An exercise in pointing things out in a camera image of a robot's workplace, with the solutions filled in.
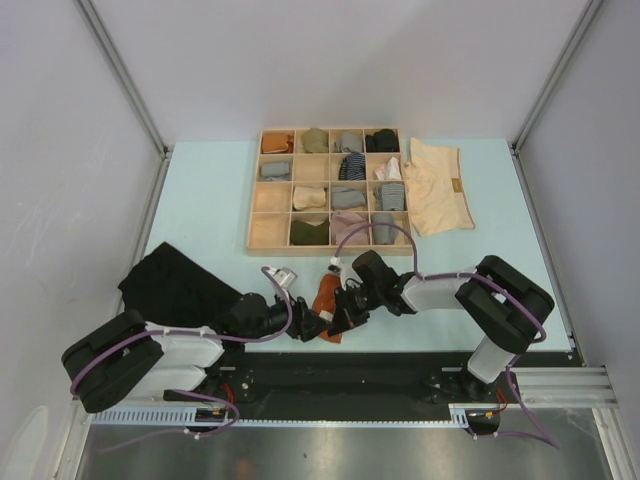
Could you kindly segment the orange and cream underwear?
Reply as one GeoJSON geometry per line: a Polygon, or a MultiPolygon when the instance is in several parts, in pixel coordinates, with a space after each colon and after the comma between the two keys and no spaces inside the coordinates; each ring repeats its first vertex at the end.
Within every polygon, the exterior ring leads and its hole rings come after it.
{"type": "Polygon", "coordinates": [[[320,281],[318,292],[312,304],[312,310],[329,323],[333,322],[336,310],[335,290],[341,286],[340,277],[327,273],[320,281]]]}

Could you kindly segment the black garment pile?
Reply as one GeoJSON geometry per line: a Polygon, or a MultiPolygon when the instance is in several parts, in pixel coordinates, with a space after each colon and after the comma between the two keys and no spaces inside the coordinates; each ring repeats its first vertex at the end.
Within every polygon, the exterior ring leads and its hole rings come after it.
{"type": "Polygon", "coordinates": [[[165,326],[213,326],[242,294],[164,242],[119,283],[127,310],[165,326]]]}

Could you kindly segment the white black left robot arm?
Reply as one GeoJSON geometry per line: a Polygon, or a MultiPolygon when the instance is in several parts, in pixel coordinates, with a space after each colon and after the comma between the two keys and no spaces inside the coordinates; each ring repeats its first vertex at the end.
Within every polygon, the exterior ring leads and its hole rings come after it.
{"type": "Polygon", "coordinates": [[[105,411],[129,398],[162,396],[169,390],[214,397],[220,374],[210,367],[222,359],[223,343],[262,343],[286,334],[309,341],[330,329],[332,314],[315,311],[304,298],[259,294],[241,296],[215,326],[169,327],[126,311],[69,347],[61,362],[71,393],[89,413],[105,411]]]}

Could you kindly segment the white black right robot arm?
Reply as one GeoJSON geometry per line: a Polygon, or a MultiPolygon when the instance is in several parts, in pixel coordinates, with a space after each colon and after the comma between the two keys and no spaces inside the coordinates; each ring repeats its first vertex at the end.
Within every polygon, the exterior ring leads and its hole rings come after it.
{"type": "Polygon", "coordinates": [[[422,276],[400,275],[368,250],[350,267],[333,257],[329,270],[341,282],[334,290],[332,335],[363,325],[381,307],[394,316],[465,311],[484,333],[461,376],[462,391],[473,401],[486,400],[502,372],[532,344],[546,340],[543,324],[555,308],[550,294],[495,255],[470,271],[422,276]]]}

